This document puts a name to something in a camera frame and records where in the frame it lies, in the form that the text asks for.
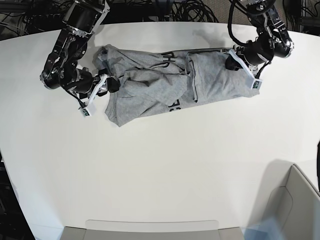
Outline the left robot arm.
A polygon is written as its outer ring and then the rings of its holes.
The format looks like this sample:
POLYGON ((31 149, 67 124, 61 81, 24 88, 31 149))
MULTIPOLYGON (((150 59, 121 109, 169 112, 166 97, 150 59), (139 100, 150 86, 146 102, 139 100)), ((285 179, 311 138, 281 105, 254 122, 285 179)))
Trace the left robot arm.
POLYGON ((253 41, 234 40, 232 48, 176 50, 162 53, 101 47, 94 65, 120 82, 117 95, 170 103, 222 101, 259 94, 260 75, 274 57, 287 58, 294 44, 271 0, 245 6, 256 28, 253 41))

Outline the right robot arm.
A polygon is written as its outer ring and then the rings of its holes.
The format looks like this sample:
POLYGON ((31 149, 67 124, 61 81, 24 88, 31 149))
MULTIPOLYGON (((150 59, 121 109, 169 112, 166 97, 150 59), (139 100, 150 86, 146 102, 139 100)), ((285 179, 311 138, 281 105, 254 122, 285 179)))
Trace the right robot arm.
POLYGON ((78 102, 91 97, 95 88, 100 97, 119 90, 119 80, 111 76, 107 69, 92 75, 86 67, 77 67, 78 61, 87 51, 88 41, 109 11, 110 7, 105 0, 73 2, 63 18, 65 27, 60 31, 40 75, 47 89, 63 88, 78 102))

